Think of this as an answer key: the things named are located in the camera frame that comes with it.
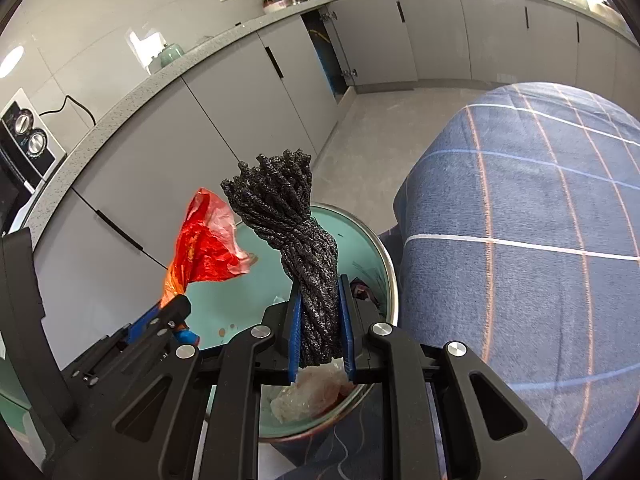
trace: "oven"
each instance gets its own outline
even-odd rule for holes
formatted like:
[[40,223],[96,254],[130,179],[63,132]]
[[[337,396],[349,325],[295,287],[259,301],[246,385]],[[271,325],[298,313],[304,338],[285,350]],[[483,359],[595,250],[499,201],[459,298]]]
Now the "oven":
[[0,117],[0,232],[18,230],[66,152],[19,89]]

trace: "metal screw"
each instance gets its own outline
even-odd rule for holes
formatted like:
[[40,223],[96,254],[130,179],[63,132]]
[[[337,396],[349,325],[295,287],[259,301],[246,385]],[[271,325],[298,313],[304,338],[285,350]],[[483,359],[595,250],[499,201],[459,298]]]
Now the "metal screw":
[[447,352],[455,357],[462,357],[466,354],[466,346],[458,341],[452,341],[447,345]]
[[195,353],[196,353],[196,349],[191,345],[180,345],[175,350],[175,354],[180,359],[189,359],[189,358],[193,357],[195,355]]
[[251,329],[251,335],[263,339],[271,333],[271,328],[266,325],[256,325]]
[[376,323],[373,327],[371,327],[374,334],[378,335],[389,335],[393,330],[389,323]]

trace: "kitchen floor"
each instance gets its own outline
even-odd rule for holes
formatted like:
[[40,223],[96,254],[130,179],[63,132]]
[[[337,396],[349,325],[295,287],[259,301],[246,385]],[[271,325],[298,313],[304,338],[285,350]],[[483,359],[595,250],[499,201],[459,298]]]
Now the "kitchen floor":
[[393,200],[404,178],[450,118],[484,92],[358,95],[315,166],[312,200],[351,212],[376,233],[393,227]]

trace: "blue plaid fabric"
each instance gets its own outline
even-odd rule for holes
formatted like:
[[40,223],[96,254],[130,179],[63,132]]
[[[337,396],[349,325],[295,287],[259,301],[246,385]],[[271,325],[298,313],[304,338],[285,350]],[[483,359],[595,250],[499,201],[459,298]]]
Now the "blue plaid fabric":
[[[427,344],[471,346],[585,478],[639,400],[639,127],[575,88],[496,89],[420,158],[396,195],[398,225],[382,237],[399,325]],[[298,443],[289,456],[306,465],[287,478],[379,477],[378,404],[369,396],[315,444]]]

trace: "blue gripper pad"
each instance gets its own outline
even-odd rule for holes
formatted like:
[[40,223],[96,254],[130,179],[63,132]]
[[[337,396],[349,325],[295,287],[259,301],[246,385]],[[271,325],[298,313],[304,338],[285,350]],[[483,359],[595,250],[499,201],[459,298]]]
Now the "blue gripper pad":
[[300,293],[296,296],[289,336],[289,382],[294,383],[300,365],[300,341],[302,340],[302,296]]
[[353,332],[351,331],[351,319],[349,317],[349,307],[347,306],[346,292],[344,290],[342,277],[338,279],[338,290],[340,291],[340,335],[342,337],[344,371],[347,372],[349,380],[353,382],[355,375]]

